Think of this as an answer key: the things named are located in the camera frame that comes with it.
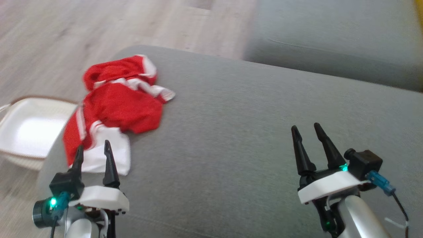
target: laundry basket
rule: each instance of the laundry basket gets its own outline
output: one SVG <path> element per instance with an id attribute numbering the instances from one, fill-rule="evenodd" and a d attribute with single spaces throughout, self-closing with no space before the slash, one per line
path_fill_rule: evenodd
<path id="1" fill-rule="evenodd" d="M 77 107 L 54 97 L 26 96 L 0 108 L 0 155 L 19 166 L 40 170 L 53 143 Z"/>

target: wooden floor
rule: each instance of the wooden floor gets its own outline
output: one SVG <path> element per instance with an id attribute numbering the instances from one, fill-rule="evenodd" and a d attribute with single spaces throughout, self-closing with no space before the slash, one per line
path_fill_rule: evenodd
<path id="1" fill-rule="evenodd" d="M 255 2 L 0 0 L 0 106 L 28 94 L 81 100 L 84 71 L 136 44 L 240 59 Z M 31 219 L 36 178 L 0 158 L 0 238 L 48 237 Z"/>

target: sofa cushion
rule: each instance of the sofa cushion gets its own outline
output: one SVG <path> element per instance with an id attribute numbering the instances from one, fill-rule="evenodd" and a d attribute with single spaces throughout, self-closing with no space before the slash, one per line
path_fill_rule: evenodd
<path id="1" fill-rule="evenodd" d="M 261 0 L 244 59 L 423 89 L 423 37 L 412 0 Z"/>
<path id="2" fill-rule="evenodd" d="M 370 149 L 383 158 L 381 173 L 398 188 L 410 222 L 423 222 L 423 94 L 160 47 L 129 47 L 114 59 L 134 54 L 151 59 L 157 83 L 176 97 L 157 130 L 129 133 L 132 166 L 120 179 L 130 212 L 116 220 L 119 237 L 327 238 L 313 205 L 299 202 L 292 147 L 297 125 L 317 168 L 327 167 L 315 122 L 341 153 Z M 63 171 L 59 138 L 38 178 L 42 198 Z M 101 185 L 102 177 L 82 180 Z M 381 190 L 363 198 L 381 221 L 403 221 Z M 404 235 L 385 225 L 393 237 Z"/>

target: gray sofa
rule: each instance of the gray sofa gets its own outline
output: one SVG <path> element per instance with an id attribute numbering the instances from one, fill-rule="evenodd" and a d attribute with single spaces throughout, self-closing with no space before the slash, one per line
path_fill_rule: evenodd
<path id="1" fill-rule="evenodd" d="M 341 77 L 160 47 L 134 46 L 114 59 L 145 54 L 158 84 L 176 92 L 157 130 L 131 139 L 132 167 L 121 177 L 130 212 L 119 237 L 329 237 L 312 205 L 297 196 L 290 128 L 297 125 L 319 169 L 327 161 L 313 123 L 338 149 L 370 149 L 398 188 L 410 237 L 423 234 L 423 94 Z M 39 173 L 40 197 L 66 171 L 61 137 Z M 103 174 L 83 174 L 101 185 Z M 380 220 L 404 220 L 379 189 L 363 198 Z M 403 230 L 383 223 L 393 237 Z"/>
<path id="2" fill-rule="evenodd" d="M 423 90 L 414 0 L 259 0 L 244 59 Z"/>

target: black cable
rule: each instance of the black cable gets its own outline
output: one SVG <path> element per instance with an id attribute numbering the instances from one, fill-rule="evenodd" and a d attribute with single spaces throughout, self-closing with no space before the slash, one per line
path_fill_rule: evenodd
<path id="1" fill-rule="evenodd" d="M 53 226 L 52 226 L 52 231 L 50 233 L 50 238 L 54 237 L 54 230 L 56 230 L 56 223 L 57 223 L 57 217 L 54 217 L 54 222 L 53 222 Z"/>
<path id="2" fill-rule="evenodd" d="M 403 206 L 401 205 L 401 203 L 399 202 L 398 197 L 396 196 L 395 192 L 394 192 L 394 193 L 392 193 L 392 196 L 394 197 L 395 202 L 398 204 L 399 209 L 401 209 L 401 212 L 404 214 L 405 221 L 407 222 L 407 224 L 406 224 L 406 226 L 405 226 L 405 238 L 408 238 L 408 215 L 407 215 L 407 213 L 405 212 L 404 207 L 403 207 Z"/>

